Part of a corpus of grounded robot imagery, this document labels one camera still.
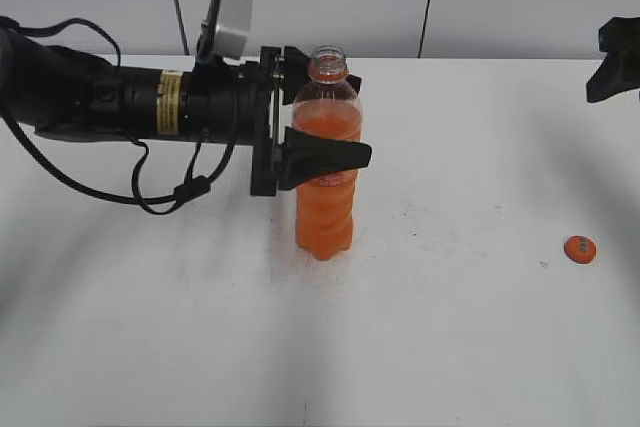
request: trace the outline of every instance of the table surface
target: table surface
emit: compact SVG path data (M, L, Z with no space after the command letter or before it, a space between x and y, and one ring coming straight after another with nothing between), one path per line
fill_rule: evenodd
M596 66L353 59L374 153L327 263L294 243L294 193L249 197L249 148L156 218L67 189L2 128L0 424L639 425L640 105L588 105ZM139 149L37 142L128 193ZM191 150L153 143L143 190Z

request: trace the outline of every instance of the orange liquid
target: orange liquid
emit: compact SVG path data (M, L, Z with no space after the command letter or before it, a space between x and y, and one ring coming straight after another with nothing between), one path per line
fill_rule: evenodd
M350 102L320 99L301 103L293 126L318 137L360 140L362 115ZM329 260L351 247L351 208L358 172L338 172L297 188L296 240L318 260Z

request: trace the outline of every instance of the bottle neck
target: bottle neck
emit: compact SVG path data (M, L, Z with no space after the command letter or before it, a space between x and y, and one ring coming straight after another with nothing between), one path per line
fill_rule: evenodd
M321 84L337 84L349 75L344 52L333 46L316 49L309 63L309 77Z

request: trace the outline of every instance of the bottle cap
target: bottle cap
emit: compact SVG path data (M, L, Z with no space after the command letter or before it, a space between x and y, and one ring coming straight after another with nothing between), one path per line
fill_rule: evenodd
M587 237L574 235L564 244L564 252L578 264L588 264L596 257L596 244Z

